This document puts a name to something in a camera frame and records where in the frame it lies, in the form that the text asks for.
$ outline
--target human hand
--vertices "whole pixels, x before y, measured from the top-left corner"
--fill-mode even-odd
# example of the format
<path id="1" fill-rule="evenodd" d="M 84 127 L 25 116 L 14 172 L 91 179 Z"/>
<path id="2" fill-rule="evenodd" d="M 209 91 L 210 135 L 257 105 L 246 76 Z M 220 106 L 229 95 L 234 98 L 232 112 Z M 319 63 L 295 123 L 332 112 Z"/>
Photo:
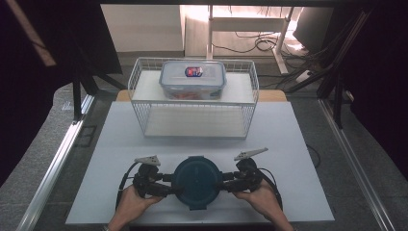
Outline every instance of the human hand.
<path id="1" fill-rule="evenodd" d="M 246 200 L 258 213 L 274 223 L 277 230 L 293 230 L 267 181 L 262 180 L 260 188 L 254 192 L 233 192 L 233 194 L 238 199 Z"/>
<path id="2" fill-rule="evenodd" d="M 151 205 L 156 204 L 162 199 L 163 198 L 159 196 L 141 198 L 135 187 L 133 185 L 129 186 L 122 193 L 114 217 L 109 222 L 109 230 L 120 230 L 130 221 L 140 217 Z"/>

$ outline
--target gray floor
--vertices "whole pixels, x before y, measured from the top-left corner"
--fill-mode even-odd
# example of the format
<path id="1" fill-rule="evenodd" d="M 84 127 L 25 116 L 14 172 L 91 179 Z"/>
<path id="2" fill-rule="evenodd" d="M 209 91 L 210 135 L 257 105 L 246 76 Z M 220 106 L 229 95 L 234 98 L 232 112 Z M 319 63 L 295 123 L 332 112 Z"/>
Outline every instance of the gray floor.
<path id="1" fill-rule="evenodd" d="M 124 73 L 123 76 L 113 75 L 114 78 L 127 85 L 127 78 L 134 61 L 137 56 L 145 55 L 175 57 L 183 54 L 119 54 Z M 259 56 L 250 58 L 256 64 L 258 75 L 279 75 L 273 58 Z M 97 136 L 102 129 L 110 102 L 117 94 L 115 88 L 103 81 L 96 80 L 101 89 L 97 95 L 97 103 L 92 106 L 89 122 L 67 159 L 60 180 L 38 220 L 36 230 L 99 230 L 99 227 L 94 226 L 69 227 L 64 225 L 87 169 Z M 260 85 L 266 86 L 281 80 L 282 77 L 263 77 L 260 78 Z M 317 167 L 317 173 L 336 221 L 297 222 L 293 225 L 300 230 L 380 230 L 370 205 L 364 198 L 315 97 L 318 85 L 319 82 L 316 82 L 287 96 L 293 104 L 293 110 L 306 143 L 319 153 L 321 162 Z M 270 85 L 266 89 L 273 89 L 275 86 Z M 71 106 L 71 85 L 57 90 L 54 107 L 49 117 L 9 180 L 0 188 L 0 230 L 15 230 L 20 223 L 72 122 Z M 390 214 L 395 230 L 408 230 L 407 181 L 401 176 L 381 146 L 356 120 L 348 104 L 343 105 L 342 119 L 344 132 Z M 311 158 L 316 162 L 318 160 L 316 152 L 312 149 L 309 151 Z"/>

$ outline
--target food container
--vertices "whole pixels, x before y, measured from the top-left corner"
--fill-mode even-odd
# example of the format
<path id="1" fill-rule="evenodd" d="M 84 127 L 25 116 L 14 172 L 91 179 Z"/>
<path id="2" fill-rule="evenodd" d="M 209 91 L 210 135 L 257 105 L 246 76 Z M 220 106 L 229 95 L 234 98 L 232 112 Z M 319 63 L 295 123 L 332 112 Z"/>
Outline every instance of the food container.
<path id="1" fill-rule="evenodd" d="M 160 85 L 169 99 L 220 99 L 225 84 L 225 67 L 220 62 L 168 61 L 160 76 Z"/>

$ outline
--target blue round disc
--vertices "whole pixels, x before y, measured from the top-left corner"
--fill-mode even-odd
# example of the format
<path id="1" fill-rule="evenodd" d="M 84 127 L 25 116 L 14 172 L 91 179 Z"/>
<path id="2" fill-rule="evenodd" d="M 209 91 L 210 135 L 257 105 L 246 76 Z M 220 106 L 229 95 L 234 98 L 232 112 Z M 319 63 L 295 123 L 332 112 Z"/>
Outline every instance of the blue round disc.
<path id="1" fill-rule="evenodd" d="M 177 198 L 190 210 L 204 210 L 219 194 L 216 183 L 222 181 L 222 173 L 210 160 L 189 157 L 174 171 L 171 185 L 182 187 Z"/>

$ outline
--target white wall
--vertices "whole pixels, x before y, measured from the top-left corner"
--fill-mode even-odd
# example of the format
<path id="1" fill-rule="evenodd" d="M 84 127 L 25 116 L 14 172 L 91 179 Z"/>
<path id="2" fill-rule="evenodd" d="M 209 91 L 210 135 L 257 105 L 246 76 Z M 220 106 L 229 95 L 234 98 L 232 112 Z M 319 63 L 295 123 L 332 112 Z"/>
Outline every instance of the white wall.
<path id="1" fill-rule="evenodd" d="M 101 5 L 117 52 L 183 51 L 183 6 Z"/>

